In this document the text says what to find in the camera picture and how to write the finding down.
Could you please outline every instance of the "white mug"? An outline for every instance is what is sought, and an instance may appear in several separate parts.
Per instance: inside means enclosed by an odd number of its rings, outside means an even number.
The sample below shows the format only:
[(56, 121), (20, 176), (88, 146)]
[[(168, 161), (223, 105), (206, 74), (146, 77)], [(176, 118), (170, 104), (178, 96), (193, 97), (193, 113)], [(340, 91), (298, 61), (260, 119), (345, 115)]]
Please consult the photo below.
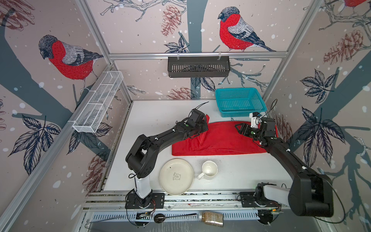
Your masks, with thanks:
[(202, 165), (202, 173), (197, 177), (199, 180), (202, 178), (211, 180), (218, 173), (218, 166), (216, 163), (208, 160)]

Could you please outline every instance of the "white plate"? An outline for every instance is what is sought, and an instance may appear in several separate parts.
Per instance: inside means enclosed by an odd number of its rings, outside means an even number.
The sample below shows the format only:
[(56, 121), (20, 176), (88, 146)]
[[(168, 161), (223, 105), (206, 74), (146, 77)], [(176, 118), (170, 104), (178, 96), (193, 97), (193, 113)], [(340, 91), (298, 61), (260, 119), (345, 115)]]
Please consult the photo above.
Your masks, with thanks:
[(171, 195), (180, 195), (186, 192), (193, 183), (193, 169), (182, 159), (169, 160), (160, 170), (160, 185)]

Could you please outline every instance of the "spoon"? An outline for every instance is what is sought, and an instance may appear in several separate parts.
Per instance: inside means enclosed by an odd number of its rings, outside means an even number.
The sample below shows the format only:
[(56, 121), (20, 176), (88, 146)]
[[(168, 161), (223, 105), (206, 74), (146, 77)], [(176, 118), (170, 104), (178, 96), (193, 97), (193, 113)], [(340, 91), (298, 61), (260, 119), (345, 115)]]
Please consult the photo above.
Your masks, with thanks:
[(187, 217), (187, 216), (197, 216), (197, 213), (191, 213), (186, 215), (179, 215), (179, 216), (171, 216), (171, 217), (165, 217), (162, 213), (158, 213), (155, 215), (155, 218), (153, 219), (156, 223), (164, 222), (166, 218), (176, 218), (176, 217)]

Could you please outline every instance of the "red cloth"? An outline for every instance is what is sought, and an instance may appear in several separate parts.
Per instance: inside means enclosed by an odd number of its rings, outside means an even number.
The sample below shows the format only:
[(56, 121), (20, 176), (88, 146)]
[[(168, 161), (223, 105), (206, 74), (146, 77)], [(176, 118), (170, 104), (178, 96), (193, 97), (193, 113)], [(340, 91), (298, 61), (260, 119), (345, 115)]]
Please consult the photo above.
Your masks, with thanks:
[(236, 124), (250, 122), (226, 121), (208, 124), (208, 131), (193, 139), (186, 139), (172, 145), (173, 156), (213, 156), (265, 153), (251, 138), (239, 134)]

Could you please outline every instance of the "white table surface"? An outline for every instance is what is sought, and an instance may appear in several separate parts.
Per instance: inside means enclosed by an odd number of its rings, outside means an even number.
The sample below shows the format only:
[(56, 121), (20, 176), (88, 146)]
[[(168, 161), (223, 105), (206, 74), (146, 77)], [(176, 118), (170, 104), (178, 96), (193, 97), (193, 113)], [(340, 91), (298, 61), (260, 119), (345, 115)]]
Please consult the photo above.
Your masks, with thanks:
[[(220, 116), (216, 100), (189, 101), (134, 101), (125, 130), (104, 187), (105, 191), (131, 190), (135, 187), (134, 179), (128, 175), (125, 157), (141, 134), (152, 136), (162, 133), (188, 116), (189, 112), (201, 103), (200, 111), (208, 114), (209, 123), (229, 121), (231, 118)], [(235, 121), (250, 121), (249, 117), (236, 117)], [(194, 181), (190, 190), (231, 190), (254, 189), (260, 182), (269, 182), (281, 186), (285, 183), (291, 187), (292, 180), (279, 162), (268, 153), (223, 156), (172, 156), (171, 146), (158, 154), (156, 165), (150, 174), (153, 190), (162, 190), (158, 179), (162, 166), (169, 160), (180, 158), (188, 161), (194, 171)], [(212, 180), (198, 180), (202, 164), (214, 161), (218, 165), (218, 174)]]

